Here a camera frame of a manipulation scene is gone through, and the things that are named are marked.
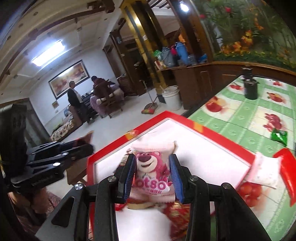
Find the white bucket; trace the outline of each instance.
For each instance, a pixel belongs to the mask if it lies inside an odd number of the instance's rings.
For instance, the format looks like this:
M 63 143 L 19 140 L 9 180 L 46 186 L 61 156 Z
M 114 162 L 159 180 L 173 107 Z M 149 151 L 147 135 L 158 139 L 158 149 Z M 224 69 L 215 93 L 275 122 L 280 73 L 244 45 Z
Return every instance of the white bucket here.
M 182 107 L 178 86 L 170 86 L 164 89 L 163 98 L 168 108 L 172 111 L 179 110 Z

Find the green snack bag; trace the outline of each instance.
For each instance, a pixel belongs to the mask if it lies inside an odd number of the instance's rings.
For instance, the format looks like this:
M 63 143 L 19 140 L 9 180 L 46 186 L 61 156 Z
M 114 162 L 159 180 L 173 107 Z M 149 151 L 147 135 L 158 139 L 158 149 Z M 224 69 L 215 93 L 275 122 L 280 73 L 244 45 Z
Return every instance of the green snack bag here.
M 278 142 L 282 143 L 286 147 L 287 146 L 287 140 L 288 140 L 288 132 L 273 129 L 272 132 L 271 132 L 271 139 L 273 141 L 278 141 Z
M 162 60 L 161 58 L 161 52 L 159 50 L 155 50 L 153 55 L 158 59 L 158 60 Z

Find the blue thermos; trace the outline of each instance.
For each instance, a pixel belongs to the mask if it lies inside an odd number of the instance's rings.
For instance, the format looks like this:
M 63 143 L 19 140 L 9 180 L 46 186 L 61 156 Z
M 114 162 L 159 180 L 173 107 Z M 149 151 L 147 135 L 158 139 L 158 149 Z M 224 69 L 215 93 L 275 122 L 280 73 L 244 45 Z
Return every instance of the blue thermos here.
M 187 53 L 186 46 L 182 42 L 176 43 L 176 50 L 177 50 L 177 53 L 178 53 L 180 59 L 183 61 L 183 63 L 185 65 L 190 64 L 190 61 L 188 59 L 188 53 Z

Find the pink bear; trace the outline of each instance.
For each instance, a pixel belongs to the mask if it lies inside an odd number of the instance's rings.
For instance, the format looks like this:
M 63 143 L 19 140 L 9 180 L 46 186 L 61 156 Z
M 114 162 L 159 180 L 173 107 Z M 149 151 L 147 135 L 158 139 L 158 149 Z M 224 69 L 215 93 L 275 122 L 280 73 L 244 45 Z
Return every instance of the pink bear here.
M 138 153 L 136 155 L 138 162 L 138 177 L 147 174 L 150 178 L 156 178 L 158 181 L 167 181 L 170 174 L 166 163 L 163 163 L 160 153 L 157 151 Z

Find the lotso bear packaging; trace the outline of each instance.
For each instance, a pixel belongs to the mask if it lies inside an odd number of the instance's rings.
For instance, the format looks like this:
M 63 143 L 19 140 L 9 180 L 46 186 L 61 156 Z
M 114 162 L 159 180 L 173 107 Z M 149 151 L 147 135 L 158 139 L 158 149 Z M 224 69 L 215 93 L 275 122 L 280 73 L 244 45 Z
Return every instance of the lotso bear packaging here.
M 173 202 L 175 191 L 169 181 L 170 165 L 168 157 L 176 148 L 171 143 L 143 143 L 132 145 L 137 159 L 137 171 L 132 187 L 131 197 L 150 202 Z

